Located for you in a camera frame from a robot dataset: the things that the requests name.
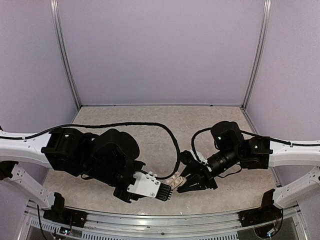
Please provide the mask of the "right aluminium corner post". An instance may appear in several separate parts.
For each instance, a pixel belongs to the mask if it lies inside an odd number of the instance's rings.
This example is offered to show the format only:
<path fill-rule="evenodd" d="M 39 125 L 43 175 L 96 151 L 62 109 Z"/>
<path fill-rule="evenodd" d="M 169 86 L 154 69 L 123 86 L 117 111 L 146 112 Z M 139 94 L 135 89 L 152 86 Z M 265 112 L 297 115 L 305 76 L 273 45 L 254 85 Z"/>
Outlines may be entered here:
<path fill-rule="evenodd" d="M 249 76 L 249 82 L 245 91 L 244 99 L 242 102 L 242 109 L 245 111 L 249 105 L 251 95 L 253 93 L 254 85 L 257 79 L 257 75 L 259 72 L 259 67 L 261 63 L 261 59 L 263 56 L 263 50 L 265 46 L 265 41 L 267 37 L 268 32 L 268 25 L 269 25 L 269 19 L 270 19 L 270 13 L 271 13 L 271 0 L 265 0 L 264 6 L 263 6 L 263 14 L 262 14 L 262 20 L 259 30 L 259 36 L 258 36 L 258 42 L 257 47 L 254 55 L 253 65 Z"/>

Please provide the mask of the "aluminium corner post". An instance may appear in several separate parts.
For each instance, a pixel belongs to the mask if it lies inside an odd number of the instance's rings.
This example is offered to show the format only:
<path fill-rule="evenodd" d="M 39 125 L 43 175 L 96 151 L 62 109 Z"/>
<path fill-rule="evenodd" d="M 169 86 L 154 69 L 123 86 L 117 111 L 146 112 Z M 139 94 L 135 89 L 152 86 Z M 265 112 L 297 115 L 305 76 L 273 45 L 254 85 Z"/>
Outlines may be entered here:
<path fill-rule="evenodd" d="M 51 9 L 51 14 L 52 14 L 52 20 L 53 20 L 53 25 L 54 25 L 54 30 L 55 30 L 55 35 L 57 38 L 57 44 L 58 44 L 58 49 L 60 53 L 60 58 L 63 66 L 63 70 L 66 75 L 66 80 L 71 92 L 71 96 L 74 102 L 74 105 L 76 107 L 76 110 L 79 111 L 82 107 L 82 103 L 80 100 L 80 96 L 76 87 L 76 83 L 73 78 L 71 66 L 70 66 L 70 61 L 68 58 L 68 53 L 66 49 L 66 44 L 64 41 L 64 35 L 63 35 L 63 28 L 62 28 L 62 23 L 61 23 L 61 18 L 60 18 L 60 11 L 59 11 L 59 3 L 57 0 L 50 0 L 50 9 Z"/>
<path fill-rule="evenodd" d="M 253 65 L 249 76 L 249 82 L 245 91 L 244 99 L 242 102 L 242 109 L 245 111 L 249 105 L 251 95 L 253 93 L 254 85 L 257 79 L 257 75 L 259 72 L 259 67 L 261 63 L 261 59 L 263 56 L 263 50 L 265 46 L 265 41 L 267 37 L 268 32 L 268 25 L 269 25 L 269 19 L 270 19 L 270 13 L 271 13 L 271 0 L 265 0 L 264 6 L 263 6 L 263 14 L 262 14 L 262 20 L 259 30 L 259 36 L 258 36 L 258 42 L 257 47 L 254 55 Z"/>

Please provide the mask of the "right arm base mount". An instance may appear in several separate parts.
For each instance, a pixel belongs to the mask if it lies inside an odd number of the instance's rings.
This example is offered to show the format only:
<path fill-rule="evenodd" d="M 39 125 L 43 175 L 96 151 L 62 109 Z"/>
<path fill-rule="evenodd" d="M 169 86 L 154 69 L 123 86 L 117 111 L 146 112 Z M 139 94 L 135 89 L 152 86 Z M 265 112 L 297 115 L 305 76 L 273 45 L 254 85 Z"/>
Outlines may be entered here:
<path fill-rule="evenodd" d="M 242 227 L 258 225 L 282 218 L 283 211 L 274 205 L 274 192 L 275 189 L 265 192 L 262 196 L 261 205 L 259 207 L 242 210 L 238 213 Z"/>

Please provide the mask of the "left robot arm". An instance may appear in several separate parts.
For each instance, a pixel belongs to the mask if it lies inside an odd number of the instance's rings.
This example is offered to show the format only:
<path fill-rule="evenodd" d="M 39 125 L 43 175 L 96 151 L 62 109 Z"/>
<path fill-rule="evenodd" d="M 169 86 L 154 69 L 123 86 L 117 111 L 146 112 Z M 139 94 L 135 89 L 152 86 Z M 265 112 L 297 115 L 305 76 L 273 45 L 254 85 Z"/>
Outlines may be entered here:
<path fill-rule="evenodd" d="M 150 176 L 142 173 L 138 161 L 140 149 L 127 132 L 109 129 L 101 135 L 83 133 L 74 128 L 58 128 L 32 136 L 0 133 L 0 179 L 19 186 L 57 221 L 70 218 L 59 193 L 48 192 L 21 166 L 34 163 L 72 176 L 87 175 L 115 190 L 113 195 L 130 203 L 153 196 Z"/>

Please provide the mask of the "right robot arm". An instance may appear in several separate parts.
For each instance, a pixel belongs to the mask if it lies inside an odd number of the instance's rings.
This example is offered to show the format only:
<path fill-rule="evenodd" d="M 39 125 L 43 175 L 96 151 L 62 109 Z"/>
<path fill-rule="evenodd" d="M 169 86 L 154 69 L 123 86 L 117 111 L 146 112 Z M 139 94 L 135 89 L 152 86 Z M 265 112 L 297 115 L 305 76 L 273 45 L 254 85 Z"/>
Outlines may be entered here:
<path fill-rule="evenodd" d="M 320 189 L 320 143 L 318 141 L 292 142 L 269 136 L 250 134 L 240 130 L 234 121 L 221 121 L 207 128 L 210 131 L 217 153 L 200 158 L 191 138 L 191 150 L 180 154 L 185 165 L 181 176 L 185 183 L 177 188 L 178 193 L 217 189 L 216 177 L 239 164 L 242 169 L 269 169 L 279 166 L 311 166 L 312 170 L 295 181 L 263 194 L 256 218 L 266 222 L 276 209 L 284 209 L 291 203 L 309 196 Z"/>

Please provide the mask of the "left aluminium corner post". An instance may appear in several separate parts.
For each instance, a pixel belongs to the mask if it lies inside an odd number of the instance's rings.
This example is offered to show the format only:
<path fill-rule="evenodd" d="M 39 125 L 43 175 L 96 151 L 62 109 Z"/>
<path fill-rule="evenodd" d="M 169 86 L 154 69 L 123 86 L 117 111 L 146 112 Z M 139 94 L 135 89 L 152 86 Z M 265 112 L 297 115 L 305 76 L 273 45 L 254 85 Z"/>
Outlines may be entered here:
<path fill-rule="evenodd" d="M 66 44 L 64 41 L 64 35 L 63 35 L 63 28 L 62 28 L 62 23 L 61 23 L 61 18 L 60 18 L 60 11 L 59 11 L 59 3 L 57 0 L 50 0 L 50 9 L 51 9 L 51 14 L 52 14 L 52 20 L 53 20 L 53 25 L 54 25 L 54 30 L 55 30 L 55 35 L 57 38 L 57 44 L 58 44 L 58 49 L 60 53 L 60 58 L 63 66 L 63 70 L 66 75 L 66 80 L 71 92 L 71 96 L 74 102 L 74 105 L 76 107 L 76 110 L 79 111 L 82 107 L 82 103 L 80 100 L 80 96 L 76 87 L 76 83 L 73 78 L 71 66 L 70 66 L 70 61 L 68 58 L 68 53 L 66 49 Z"/>

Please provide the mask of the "curved aluminium front rail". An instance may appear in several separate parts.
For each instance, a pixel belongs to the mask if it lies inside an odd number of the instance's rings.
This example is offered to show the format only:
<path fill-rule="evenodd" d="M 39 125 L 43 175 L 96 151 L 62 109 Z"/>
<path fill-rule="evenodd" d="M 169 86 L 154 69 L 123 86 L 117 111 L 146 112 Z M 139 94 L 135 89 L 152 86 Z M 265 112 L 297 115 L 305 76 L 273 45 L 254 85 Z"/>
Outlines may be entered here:
<path fill-rule="evenodd" d="M 83 227 L 71 227 L 38 217 L 29 201 L 18 240 L 308 240 L 309 234 L 297 204 L 279 218 L 242 226 L 237 211 L 193 215 L 130 215 L 87 211 Z"/>

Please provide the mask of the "white earbud charging case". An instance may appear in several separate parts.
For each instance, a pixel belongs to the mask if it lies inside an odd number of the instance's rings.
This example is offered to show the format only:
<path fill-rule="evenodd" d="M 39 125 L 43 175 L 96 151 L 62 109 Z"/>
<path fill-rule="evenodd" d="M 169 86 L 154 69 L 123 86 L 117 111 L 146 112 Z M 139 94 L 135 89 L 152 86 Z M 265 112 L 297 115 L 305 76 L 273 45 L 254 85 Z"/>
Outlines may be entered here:
<path fill-rule="evenodd" d="M 171 176 L 170 178 L 165 180 L 165 184 L 169 185 L 171 187 L 172 190 L 177 189 L 178 187 L 183 186 L 186 183 L 187 179 L 183 176 L 181 176 L 181 174 L 179 172 L 176 172 L 173 174 L 173 176 Z"/>

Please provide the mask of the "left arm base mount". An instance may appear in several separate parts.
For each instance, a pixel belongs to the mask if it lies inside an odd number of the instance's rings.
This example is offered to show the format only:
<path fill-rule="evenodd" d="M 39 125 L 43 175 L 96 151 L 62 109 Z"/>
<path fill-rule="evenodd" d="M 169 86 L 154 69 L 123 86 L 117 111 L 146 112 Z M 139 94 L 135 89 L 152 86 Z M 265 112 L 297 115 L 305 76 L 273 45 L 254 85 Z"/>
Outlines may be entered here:
<path fill-rule="evenodd" d="M 88 213 L 65 207 L 65 198 L 58 192 L 55 192 L 53 196 L 54 201 L 50 205 L 50 209 L 44 210 L 43 217 L 70 227 L 84 228 Z"/>

